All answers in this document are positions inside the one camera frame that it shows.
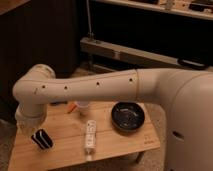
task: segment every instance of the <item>wooden table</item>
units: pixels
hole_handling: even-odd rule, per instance
[[[27,3],[30,0],[0,0],[0,15]]]
[[[67,105],[48,106],[48,117],[42,125],[53,139],[54,146],[40,150],[18,130],[12,151],[9,171],[44,171],[85,163],[84,137],[88,119],[97,121],[94,160],[106,159],[160,147],[159,139],[145,110],[145,123],[135,133],[118,133],[111,123],[114,102],[92,102],[86,116],[78,109],[67,114]]]

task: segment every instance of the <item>floor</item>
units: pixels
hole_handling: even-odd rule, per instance
[[[94,74],[85,67],[78,68],[72,77]],[[154,104],[145,104],[151,120],[161,141],[161,148],[147,151],[141,162],[133,161],[137,154],[130,154],[97,162],[56,169],[54,171],[163,171],[165,152],[165,113],[162,108]],[[16,126],[0,120],[0,171],[7,171]]]

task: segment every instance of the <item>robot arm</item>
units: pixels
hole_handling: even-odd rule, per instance
[[[28,129],[44,122],[49,102],[157,103],[167,118],[166,170],[195,171],[213,170],[212,85],[210,72],[143,69],[55,79],[51,68],[36,65],[17,81],[13,94],[19,101],[16,119],[22,128]]]

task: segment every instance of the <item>remote control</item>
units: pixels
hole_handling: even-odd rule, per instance
[[[92,153],[95,151],[95,134],[96,134],[96,121],[88,120],[86,123],[86,137],[85,137],[85,151],[86,160],[92,160]]]

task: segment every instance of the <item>black bowl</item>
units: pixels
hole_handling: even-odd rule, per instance
[[[145,120],[143,109],[137,103],[119,102],[111,112],[112,123],[121,131],[133,132],[140,128]]]

